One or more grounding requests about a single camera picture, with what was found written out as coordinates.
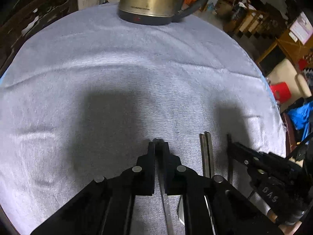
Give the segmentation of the dark chopstick two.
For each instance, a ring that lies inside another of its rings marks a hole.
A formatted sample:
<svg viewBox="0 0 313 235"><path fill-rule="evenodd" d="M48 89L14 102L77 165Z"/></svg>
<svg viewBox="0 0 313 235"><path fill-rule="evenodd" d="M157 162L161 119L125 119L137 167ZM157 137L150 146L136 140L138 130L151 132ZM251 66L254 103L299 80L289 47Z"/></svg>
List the dark chopstick two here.
<svg viewBox="0 0 313 235"><path fill-rule="evenodd" d="M201 154L202 154L202 166L203 166L203 176L210 178L210 156L209 156L209 143L207 132L200 134L200 144L201 144Z"/></svg>

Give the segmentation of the dark chopstick one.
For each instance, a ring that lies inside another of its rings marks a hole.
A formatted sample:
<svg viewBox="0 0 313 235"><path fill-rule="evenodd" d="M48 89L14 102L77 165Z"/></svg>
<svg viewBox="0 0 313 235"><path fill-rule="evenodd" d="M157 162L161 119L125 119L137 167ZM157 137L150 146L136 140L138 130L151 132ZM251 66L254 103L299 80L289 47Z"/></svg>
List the dark chopstick one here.
<svg viewBox="0 0 313 235"><path fill-rule="evenodd" d="M165 193L165 183L164 183L164 175L163 175L163 150L162 145L164 143L163 139L153 139L153 143L156 144L156 170L157 177L159 181L159 187L162 198L163 212L165 216L165 224L167 227L167 234L174 235L174 227L172 225L171 213L170 213L170 203L168 199L168 195Z"/></svg>

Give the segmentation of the white ceramic spoon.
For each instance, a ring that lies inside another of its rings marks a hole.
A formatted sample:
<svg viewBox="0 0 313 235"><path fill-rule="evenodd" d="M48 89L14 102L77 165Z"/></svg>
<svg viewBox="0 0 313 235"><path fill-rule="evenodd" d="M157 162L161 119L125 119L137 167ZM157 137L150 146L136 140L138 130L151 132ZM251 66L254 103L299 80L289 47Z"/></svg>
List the white ceramic spoon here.
<svg viewBox="0 0 313 235"><path fill-rule="evenodd" d="M182 225L185 225L184 211L183 211L183 196L180 196L178 209L177 209L178 219Z"/></svg>

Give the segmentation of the dark chopstick six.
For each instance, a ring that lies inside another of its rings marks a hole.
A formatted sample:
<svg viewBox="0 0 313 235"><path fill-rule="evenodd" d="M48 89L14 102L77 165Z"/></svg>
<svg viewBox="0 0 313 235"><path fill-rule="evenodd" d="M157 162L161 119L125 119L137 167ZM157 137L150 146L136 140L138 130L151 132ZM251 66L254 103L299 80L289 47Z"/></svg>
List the dark chopstick six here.
<svg viewBox="0 0 313 235"><path fill-rule="evenodd" d="M205 132L205 136L207 140L207 150L209 155L210 178L212 178L215 175L212 137L209 132Z"/></svg>

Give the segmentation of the blue jacket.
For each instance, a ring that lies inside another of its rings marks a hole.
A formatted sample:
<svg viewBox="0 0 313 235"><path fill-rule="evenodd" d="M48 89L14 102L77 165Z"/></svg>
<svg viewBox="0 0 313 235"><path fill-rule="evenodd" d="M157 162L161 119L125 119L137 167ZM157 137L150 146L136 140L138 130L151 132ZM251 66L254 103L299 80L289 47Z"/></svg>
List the blue jacket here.
<svg viewBox="0 0 313 235"><path fill-rule="evenodd" d="M287 112L297 131L303 131L303 141L312 132L312 101L299 108L293 108Z"/></svg>

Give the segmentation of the red child's chair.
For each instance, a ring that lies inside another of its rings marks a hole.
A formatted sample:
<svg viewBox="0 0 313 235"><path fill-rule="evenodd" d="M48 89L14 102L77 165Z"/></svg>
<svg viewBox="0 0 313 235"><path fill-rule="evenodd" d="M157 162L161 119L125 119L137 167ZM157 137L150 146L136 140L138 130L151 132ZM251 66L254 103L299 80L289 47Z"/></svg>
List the red child's chair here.
<svg viewBox="0 0 313 235"><path fill-rule="evenodd" d="M285 82L270 85L270 89L276 101L280 104L287 102L291 98L291 92Z"/></svg>

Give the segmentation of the grey table cloth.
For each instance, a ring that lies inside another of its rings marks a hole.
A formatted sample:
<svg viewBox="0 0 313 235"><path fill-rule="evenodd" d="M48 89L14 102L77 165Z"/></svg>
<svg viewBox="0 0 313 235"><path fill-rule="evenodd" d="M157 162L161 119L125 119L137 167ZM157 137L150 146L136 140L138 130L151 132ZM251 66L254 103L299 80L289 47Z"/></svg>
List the grey table cloth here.
<svg viewBox="0 0 313 235"><path fill-rule="evenodd" d="M30 234L94 178L112 178L169 143L202 174L200 134L228 173L227 134L285 156L285 132L261 71L217 27L121 20L112 4L72 13L31 37L1 78L1 206Z"/></svg>

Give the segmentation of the gold electric kettle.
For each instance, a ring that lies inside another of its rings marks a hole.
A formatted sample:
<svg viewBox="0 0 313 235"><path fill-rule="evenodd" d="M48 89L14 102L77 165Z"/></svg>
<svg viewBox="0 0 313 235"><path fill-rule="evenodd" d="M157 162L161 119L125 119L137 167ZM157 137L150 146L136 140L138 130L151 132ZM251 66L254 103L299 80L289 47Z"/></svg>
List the gold electric kettle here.
<svg viewBox="0 0 313 235"><path fill-rule="evenodd" d="M184 0L120 0L118 16L143 25L167 25L193 14L208 0L196 0L183 9Z"/></svg>

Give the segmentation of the pink wall calendar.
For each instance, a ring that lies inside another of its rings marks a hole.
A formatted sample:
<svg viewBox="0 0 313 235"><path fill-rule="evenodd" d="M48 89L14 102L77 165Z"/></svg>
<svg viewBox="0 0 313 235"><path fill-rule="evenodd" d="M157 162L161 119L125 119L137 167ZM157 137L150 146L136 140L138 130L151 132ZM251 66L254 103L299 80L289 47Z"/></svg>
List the pink wall calendar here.
<svg viewBox="0 0 313 235"><path fill-rule="evenodd" d="M297 37L297 39L304 45L312 36L312 24L305 15L301 12L295 22L290 27L290 31Z"/></svg>

